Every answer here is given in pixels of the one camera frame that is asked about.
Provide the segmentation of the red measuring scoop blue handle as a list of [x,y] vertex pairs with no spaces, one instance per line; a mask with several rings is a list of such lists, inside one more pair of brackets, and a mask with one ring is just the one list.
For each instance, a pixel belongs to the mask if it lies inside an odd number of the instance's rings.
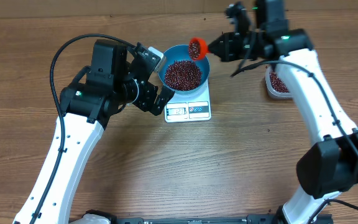
[[192,60],[202,60],[209,53],[209,48],[204,39],[194,37],[188,45],[188,53]]

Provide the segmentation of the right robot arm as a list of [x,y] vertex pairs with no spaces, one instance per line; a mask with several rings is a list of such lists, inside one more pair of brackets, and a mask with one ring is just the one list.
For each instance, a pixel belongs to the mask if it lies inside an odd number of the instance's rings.
[[309,132],[310,150],[298,161],[300,183],[270,223],[331,223],[321,211],[358,184],[358,127],[327,83],[318,55],[303,29],[291,29],[282,1],[256,1],[255,22],[237,2],[225,14],[234,30],[208,45],[238,72],[268,65],[284,82]]

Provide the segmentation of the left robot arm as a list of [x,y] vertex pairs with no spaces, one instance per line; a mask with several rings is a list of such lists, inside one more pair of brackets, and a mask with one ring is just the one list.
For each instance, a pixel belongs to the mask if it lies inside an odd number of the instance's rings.
[[83,67],[60,94],[50,150],[29,198],[14,223],[68,223],[86,163],[111,116],[132,103],[158,116],[173,97],[167,87],[148,79],[166,56],[142,44],[96,35],[91,64]]

